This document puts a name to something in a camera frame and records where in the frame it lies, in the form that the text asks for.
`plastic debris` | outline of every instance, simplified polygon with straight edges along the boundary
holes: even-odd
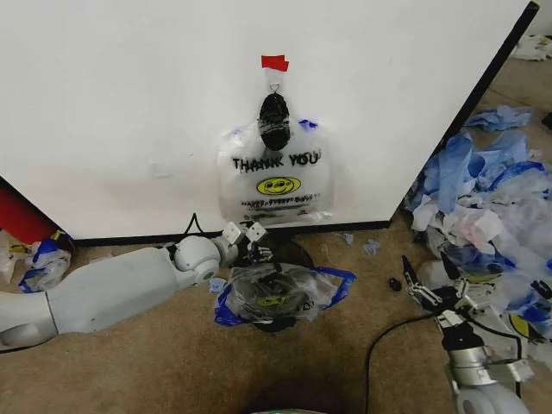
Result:
[[[318,312],[347,297],[355,279],[351,272],[327,267],[285,263],[233,267],[229,283],[216,299],[215,322],[235,326],[312,321]]]
[[[364,253],[371,254],[372,256],[375,256],[378,253],[379,248],[380,244],[372,239],[368,239],[368,242],[362,246]]]
[[[483,110],[470,117],[464,126],[479,126],[486,132],[504,131],[505,129],[524,127],[533,116],[531,107],[512,108],[500,105],[494,110]]]
[[[339,234],[339,236],[347,243],[348,246],[353,245],[354,235],[349,233]]]
[[[53,239],[34,243],[32,252],[27,259],[30,269],[19,282],[23,293],[46,291],[56,286],[71,263],[71,254],[62,250]]]
[[[209,292],[210,293],[220,293],[226,285],[226,279],[222,278],[213,278],[209,280]]]
[[[542,34],[525,34],[511,55],[521,60],[546,60],[552,58],[552,40]]]
[[[9,283],[14,274],[16,263],[27,258],[27,248],[17,244],[6,231],[0,229],[0,279]]]
[[[466,132],[451,141],[413,186],[412,228],[459,267],[470,297],[490,304],[480,322],[527,338],[529,356],[552,367],[552,172],[517,131],[483,150]],[[452,283],[439,260],[418,274],[433,289]],[[511,356],[511,341],[477,334]]]

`white plastic bag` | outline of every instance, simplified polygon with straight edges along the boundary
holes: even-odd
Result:
[[[25,260],[27,254],[14,248],[14,239],[0,229],[0,280],[9,283],[19,260]]]
[[[28,257],[29,270],[19,283],[23,293],[42,292],[56,286],[71,265],[71,254],[59,248],[56,241],[44,239],[33,244]]]
[[[227,221],[263,224],[330,216],[334,183],[327,140],[312,122],[290,119],[291,138],[268,149],[257,122],[236,129],[219,147],[219,203]]]

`yellow smiley logo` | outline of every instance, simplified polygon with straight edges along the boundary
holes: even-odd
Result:
[[[272,177],[263,179],[257,185],[257,191],[266,196],[283,196],[298,190],[301,181],[293,177]]]

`bag on floor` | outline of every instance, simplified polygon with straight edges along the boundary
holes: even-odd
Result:
[[[216,299],[215,322],[225,326],[308,319],[347,297],[356,277],[327,267],[263,263],[233,267]]]

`white plastic scrap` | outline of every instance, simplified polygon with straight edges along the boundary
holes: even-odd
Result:
[[[524,35],[510,56],[521,60],[552,58],[552,40],[542,34]]]
[[[343,233],[342,235],[339,235],[339,236],[347,243],[348,246],[353,245],[354,235],[351,235],[349,233]]]
[[[371,254],[372,256],[375,256],[378,253],[379,248],[380,244],[372,239],[368,239],[368,242],[362,246],[364,253]]]
[[[220,293],[223,291],[224,286],[226,285],[226,280],[222,278],[213,278],[209,280],[209,292],[210,293]]]

